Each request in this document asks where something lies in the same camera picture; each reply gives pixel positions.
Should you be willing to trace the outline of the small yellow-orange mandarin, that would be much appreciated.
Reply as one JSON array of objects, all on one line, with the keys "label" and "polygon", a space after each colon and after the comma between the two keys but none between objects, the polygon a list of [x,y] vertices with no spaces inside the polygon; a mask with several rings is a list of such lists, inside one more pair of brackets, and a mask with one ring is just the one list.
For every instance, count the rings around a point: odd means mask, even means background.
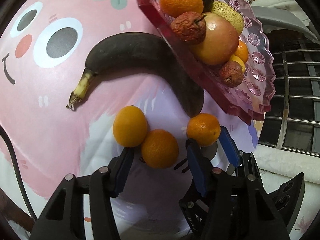
[{"label": "small yellow-orange mandarin", "polygon": [[138,107],[126,106],[116,115],[112,129],[118,144],[124,147],[136,147],[147,135],[148,122]]}]

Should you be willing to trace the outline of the wrinkled red passion fruit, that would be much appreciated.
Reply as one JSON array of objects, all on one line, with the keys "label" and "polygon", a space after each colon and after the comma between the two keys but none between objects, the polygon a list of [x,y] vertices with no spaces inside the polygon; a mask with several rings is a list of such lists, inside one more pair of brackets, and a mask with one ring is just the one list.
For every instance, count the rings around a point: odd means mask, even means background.
[{"label": "wrinkled red passion fruit", "polygon": [[227,87],[238,87],[244,78],[242,66],[236,61],[226,62],[219,70],[219,78]]}]

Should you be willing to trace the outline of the small orange mandarin front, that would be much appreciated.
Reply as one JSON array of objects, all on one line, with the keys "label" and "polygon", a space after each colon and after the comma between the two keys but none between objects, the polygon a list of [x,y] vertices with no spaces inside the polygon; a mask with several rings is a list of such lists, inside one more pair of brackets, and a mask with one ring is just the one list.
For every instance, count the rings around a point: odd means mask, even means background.
[{"label": "small orange mandarin front", "polygon": [[236,55],[232,55],[229,60],[230,61],[235,61],[238,64],[240,64],[243,73],[246,71],[245,63],[242,61],[242,59],[240,59],[240,57],[238,57]]}]

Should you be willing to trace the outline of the large orange mandarin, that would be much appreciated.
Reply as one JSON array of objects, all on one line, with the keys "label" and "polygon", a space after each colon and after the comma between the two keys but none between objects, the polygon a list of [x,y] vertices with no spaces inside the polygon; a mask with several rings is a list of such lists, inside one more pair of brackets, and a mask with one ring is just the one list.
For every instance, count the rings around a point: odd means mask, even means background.
[{"label": "large orange mandarin", "polygon": [[234,55],[239,57],[244,63],[248,61],[249,51],[245,42],[239,41],[237,50],[235,51]]}]

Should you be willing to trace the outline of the red apple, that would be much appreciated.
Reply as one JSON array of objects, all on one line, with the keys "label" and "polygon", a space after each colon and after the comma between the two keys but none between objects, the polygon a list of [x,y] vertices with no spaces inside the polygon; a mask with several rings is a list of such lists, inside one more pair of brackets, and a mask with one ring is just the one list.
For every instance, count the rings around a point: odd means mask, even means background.
[{"label": "red apple", "polygon": [[206,37],[203,42],[189,46],[194,56],[204,64],[218,65],[227,62],[235,53],[239,44],[236,29],[223,17],[204,13],[206,17]]}]

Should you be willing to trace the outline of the blackened banana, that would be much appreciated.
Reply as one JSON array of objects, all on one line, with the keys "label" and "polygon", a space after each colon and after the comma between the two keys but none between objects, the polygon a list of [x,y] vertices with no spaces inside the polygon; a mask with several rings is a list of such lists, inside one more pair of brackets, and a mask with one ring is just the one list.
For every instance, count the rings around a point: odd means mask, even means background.
[{"label": "blackened banana", "polygon": [[203,88],[191,79],[163,38],[141,32],[119,33],[97,43],[87,55],[82,76],[66,107],[74,109],[82,102],[97,76],[113,80],[140,73],[163,78],[187,116],[192,118],[202,111]]}]

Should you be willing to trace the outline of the dark red wrinkled fruit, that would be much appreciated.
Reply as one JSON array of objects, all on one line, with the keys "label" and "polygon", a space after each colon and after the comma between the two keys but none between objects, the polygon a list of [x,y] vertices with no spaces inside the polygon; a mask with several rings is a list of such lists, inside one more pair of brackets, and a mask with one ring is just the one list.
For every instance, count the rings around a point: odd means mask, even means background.
[{"label": "dark red wrinkled fruit", "polygon": [[170,24],[173,33],[188,45],[197,45],[204,41],[206,37],[206,15],[201,15],[194,11],[188,11]]}]

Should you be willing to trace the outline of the yellow pear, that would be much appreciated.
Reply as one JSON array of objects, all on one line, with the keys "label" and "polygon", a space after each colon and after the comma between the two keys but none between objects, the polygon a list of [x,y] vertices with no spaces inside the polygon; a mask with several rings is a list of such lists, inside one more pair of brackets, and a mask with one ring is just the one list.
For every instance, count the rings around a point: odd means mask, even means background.
[{"label": "yellow pear", "polygon": [[227,20],[236,29],[239,36],[242,34],[244,29],[244,20],[242,15],[227,3],[214,1],[212,13],[215,13]]}]

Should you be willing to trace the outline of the pink plastic fruit bowl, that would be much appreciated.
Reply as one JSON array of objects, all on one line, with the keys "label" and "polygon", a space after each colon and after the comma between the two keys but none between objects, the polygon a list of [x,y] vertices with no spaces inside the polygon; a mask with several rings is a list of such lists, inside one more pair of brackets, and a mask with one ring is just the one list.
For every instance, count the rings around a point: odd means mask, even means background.
[{"label": "pink plastic fruit bowl", "polygon": [[[220,0],[225,4],[235,2],[245,22],[241,34],[226,21],[216,20],[207,14],[207,36],[199,45],[189,46],[173,33],[173,18],[162,11],[159,0],[137,0],[142,13],[156,28],[160,37],[171,49],[184,71],[201,86],[227,114],[237,116],[243,122],[263,121],[271,109],[275,94],[276,75],[272,68],[273,56],[262,24],[244,0]],[[236,50],[236,40],[247,45],[248,60],[245,63],[243,81],[236,87],[228,87],[219,78],[219,69]]]}]

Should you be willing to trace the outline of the white curtain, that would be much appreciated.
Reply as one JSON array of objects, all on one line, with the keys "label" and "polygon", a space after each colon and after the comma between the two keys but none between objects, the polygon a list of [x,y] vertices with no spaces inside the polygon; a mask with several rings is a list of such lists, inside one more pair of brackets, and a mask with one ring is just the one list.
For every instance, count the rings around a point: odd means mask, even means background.
[{"label": "white curtain", "polygon": [[300,239],[319,211],[319,157],[258,145],[254,152],[265,190],[270,193],[282,183],[304,173],[305,193],[299,215],[290,233]]}]

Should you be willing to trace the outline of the metal window bars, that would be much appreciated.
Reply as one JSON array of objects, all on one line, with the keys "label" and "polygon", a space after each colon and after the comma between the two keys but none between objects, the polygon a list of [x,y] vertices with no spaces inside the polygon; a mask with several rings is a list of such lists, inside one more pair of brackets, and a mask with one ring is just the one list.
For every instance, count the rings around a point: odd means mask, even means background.
[{"label": "metal window bars", "polygon": [[259,144],[319,156],[319,44],[291,30],[268,34],[276,93]]}]

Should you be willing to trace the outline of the grey office chair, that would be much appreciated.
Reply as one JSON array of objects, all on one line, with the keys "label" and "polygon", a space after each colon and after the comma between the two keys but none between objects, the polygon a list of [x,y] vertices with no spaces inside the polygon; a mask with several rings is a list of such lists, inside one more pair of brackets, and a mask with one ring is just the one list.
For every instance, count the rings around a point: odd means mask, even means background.
[{"label": "grey office chair", "polygon": [[319,33],[297,0],[245,1],[249,2],[256,18],[263,24],[265,33],[288,29],[299,32],[319,44]]}]

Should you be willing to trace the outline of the cartoon printed tablecloth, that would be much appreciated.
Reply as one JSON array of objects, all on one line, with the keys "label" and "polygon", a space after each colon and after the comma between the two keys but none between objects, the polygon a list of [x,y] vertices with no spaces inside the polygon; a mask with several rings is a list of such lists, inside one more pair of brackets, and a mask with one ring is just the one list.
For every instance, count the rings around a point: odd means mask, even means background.
[{"label": "cartoon printed tablecloth", "polygon": [[[250,54],[260,53],[269,63],[266,36],[251,6],[218,1],[239,7],[245,23],[240,39],[248,43],[249,36]],[[172,133],[179,160],[184,159],[189,117],[159,76],[97,77],[86,101],[75,103],[75,111],[66,107],[87,55],[101,40],[136,31],[161,37],[137,0],[5,0],[1,24],[1,125],[37,215],[64,175],[91,174],[121,153],[112,124],[127,105],[139,107],[151,129]],[[188,233],[178,200],[191,174],[180,170],[154,170],[135,159],[124,192],[111,200],[121,239],[177,239]]]}]

